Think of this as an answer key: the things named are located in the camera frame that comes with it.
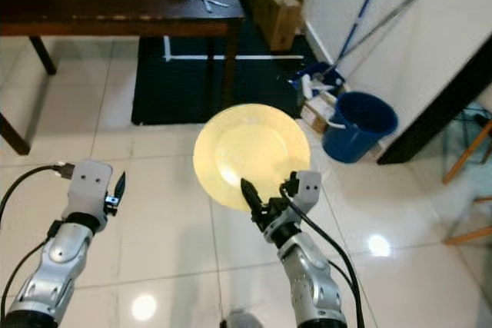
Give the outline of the robot right leg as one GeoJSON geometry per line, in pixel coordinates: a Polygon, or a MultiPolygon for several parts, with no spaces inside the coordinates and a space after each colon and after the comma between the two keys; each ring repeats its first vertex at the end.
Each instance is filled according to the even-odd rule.
{"type": "Polygon", "coordinates": [[[219,328],[264,328],[264,324],[249,311],[232,310],[219,323],[219,328]]]}

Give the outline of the blue plastic bucket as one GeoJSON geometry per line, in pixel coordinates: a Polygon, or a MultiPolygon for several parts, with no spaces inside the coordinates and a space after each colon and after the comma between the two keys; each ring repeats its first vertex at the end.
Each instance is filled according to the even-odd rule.
{"type": "Polygon", "coordinates": [[[331,159],[352,164],[384,136],[393,134],[397,126],[396,111],[387,102],[365,92],[344,92],[327,119],[322,147],[331,159]]]}

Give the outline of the small labelled cardboard box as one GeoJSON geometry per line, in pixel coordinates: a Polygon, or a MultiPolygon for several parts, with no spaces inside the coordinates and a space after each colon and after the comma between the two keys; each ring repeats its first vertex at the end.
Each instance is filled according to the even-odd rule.
{"type": "Polygon", "coordinates": [[[300,118],[313,134],[323,134],[327,130],[327,122],[320,112],[310,107],[308,103],[302,104],[300,118]]]}

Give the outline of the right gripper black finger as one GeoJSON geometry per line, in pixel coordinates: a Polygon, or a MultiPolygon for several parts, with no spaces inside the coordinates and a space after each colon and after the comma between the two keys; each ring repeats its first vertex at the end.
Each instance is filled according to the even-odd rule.
{"type": "Polygon", "coordinates": [[[250,212],[252,214],[264,214],[266,212],[266,205],[261,200],[259,191],[257,191],[255,185],[249,180],[246,180],[246,178],[242,178],[240,180],[240,188],[250,212]]]}

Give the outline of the closed brown cardboard box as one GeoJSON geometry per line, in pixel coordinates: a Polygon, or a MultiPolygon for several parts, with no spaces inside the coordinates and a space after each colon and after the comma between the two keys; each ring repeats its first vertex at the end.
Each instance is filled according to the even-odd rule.
{"type": "Polygon", "coordinates": [[[273,53],[291,50],[302,22],[301,0],[254,0],[255,23],[273,53]]]}

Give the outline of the dark wooden table leg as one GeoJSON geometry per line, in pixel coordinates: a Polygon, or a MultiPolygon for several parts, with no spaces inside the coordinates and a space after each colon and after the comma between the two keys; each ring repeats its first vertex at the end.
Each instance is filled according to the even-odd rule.
{"type": "Polygon", "coordinates": [[[56,75],[57,67],[52,60],[52,56],[48,53],[45,43],[40,36],[28,36],[29,43],[34,47],[38,60],[42,63],[47,75],[56,75]]]}
{"type": "Polygon", "coordinates": [[[224,78],[221,85],[221,107],[225,109],[233,104],[236,60],[239,49],[239,34],[242,19],[226,23],[224,37],[224,78]]]}

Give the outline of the pale yellow round plate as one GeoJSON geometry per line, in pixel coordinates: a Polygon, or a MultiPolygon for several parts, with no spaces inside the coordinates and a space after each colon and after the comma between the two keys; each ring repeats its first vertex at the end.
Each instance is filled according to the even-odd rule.
{"type": "Polygon", "coordinates": [[[278,195],[292,171],[311,167],[311,149],[300,125],[268,104],[236,104],[208,120],[194,142],[194,175],[211,200],[248,212],[241,180],[261,200],[278,195]]]}

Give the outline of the blue long-handled dustpan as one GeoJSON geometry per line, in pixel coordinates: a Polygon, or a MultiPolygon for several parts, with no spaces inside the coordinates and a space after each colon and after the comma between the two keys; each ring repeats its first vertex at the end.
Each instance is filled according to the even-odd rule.
{"type": "Polygon", "coordinates": [[[349,29],[347,39],[345,39],[344,44],[342,44],[340,53],[338,53],[337,57],[333,62],[331,62],[330,65],[327,65],[327,67],[324,68],[322,67],[324,62],[316,62],[316,64],[310,65],[310,67],[305,67],[302,71],[295,73],[291,83],[296,89],[298,89],[305,101],[312,99],[315,96],[315,92],[326,93],[331,89],[337,89],[340,87],[340,85],[335,82],[324,84],[324,78],[331,75],[331,73],[334,73],[337,66],[342,62],[342,60],[344,60],[345,55],[347,55],[349,51],[354,50],[352,40],[354,40],[354,36],[364,19],[365,13],[367,8],[369,8],[369,4],[371,4],[371,1],[372,0],[364,0],[362,2],[359,12],[356,13],[354,23],[352,23],[351,29],[349,29]]]}

